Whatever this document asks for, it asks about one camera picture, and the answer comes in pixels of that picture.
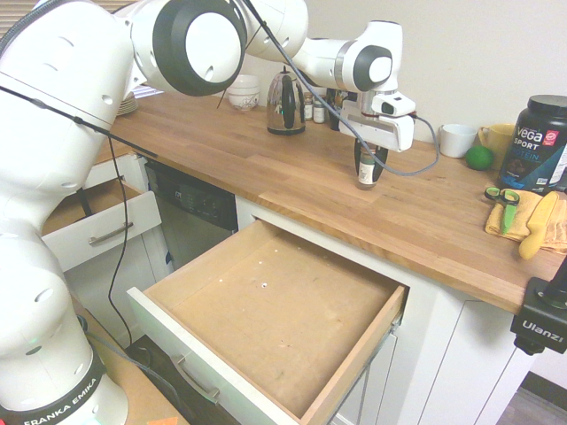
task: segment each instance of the floor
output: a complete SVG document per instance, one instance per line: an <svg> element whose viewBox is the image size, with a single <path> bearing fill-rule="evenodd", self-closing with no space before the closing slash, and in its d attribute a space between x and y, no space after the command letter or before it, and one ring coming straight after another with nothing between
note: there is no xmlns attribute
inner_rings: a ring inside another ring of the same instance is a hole
<svg viewBox="0 0 567 425"><path fill-rule="evenodd" d="M567 412L520 388L497 425L567 425Z"/></svg>

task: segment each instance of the white mug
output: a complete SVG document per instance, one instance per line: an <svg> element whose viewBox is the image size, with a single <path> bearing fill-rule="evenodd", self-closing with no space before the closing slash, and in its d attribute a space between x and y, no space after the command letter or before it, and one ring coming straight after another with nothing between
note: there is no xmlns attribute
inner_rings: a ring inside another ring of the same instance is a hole
<svg viewBox="0 0 567 425"><path fill-rule="evenodd" d="M450 158L462 158L472 147L477 129L462 124L441 126L441 153Z"/></svg>

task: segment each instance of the cabinet handle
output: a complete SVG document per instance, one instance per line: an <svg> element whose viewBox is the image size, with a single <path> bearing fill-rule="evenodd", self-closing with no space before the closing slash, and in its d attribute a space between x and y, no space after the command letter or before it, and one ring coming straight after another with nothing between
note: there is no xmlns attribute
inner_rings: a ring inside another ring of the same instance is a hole
<svg viewBox="0 0 567 425"><path fill-rule="evenodd" d="M181 375L181 377L185 380L186 383L188 383L191 386L191 388L193 390L198 392L201 396L203 396L206 400L213 403L215 406L219 403L219 394L221 392L219 391L218 388L213 388L212 390L210 390L208 392L206 390L203 390L203 388L201 388L201 386L198 383L196 383L193 380L193 378L191 378L187 374L187 372L185 372L185 369L183 369L181 367L181 364L185 361L184 356L174 356L174 357L171 357L170 359L175 366L175 370L177 370L179 375Z"/></svg>
<svg viewBox="0 0 567 425"><path fill-rule="evenodd" d="M128 225L126 223L124 223L121 228L117 228L116 230L113 230L112 232L107 233L106 235L102 235L100 237L91 237L89 239L89 245L95 246L99 243L102 243L102 242L110 239L113 236L119 235L120 233L125 231L127 228L131 228L132 226L134 226L134 223L132 221L129 221Z"/></svg>

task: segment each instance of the protein powder container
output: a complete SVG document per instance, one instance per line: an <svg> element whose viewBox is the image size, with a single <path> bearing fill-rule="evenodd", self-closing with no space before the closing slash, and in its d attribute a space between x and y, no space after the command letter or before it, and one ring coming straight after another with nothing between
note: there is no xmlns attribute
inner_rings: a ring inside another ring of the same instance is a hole
<svg viewBox="0 0 567 425"><path fill-rule="evenodd" d="M532 96L518 116L499 181L501 187L546 193L567 166L567 97Z"/></svg>

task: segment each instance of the green ball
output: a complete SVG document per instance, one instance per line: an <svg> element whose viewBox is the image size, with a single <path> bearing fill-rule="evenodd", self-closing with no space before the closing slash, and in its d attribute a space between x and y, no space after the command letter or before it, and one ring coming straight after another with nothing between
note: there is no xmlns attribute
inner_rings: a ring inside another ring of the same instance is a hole
<svg viewBox="0 0 567 425"><path fill-rule="evenodd" d="M490 168L494 161L492 151L484 146L473 146L464 156L467 165L473 170L484 171Z"/></svg>

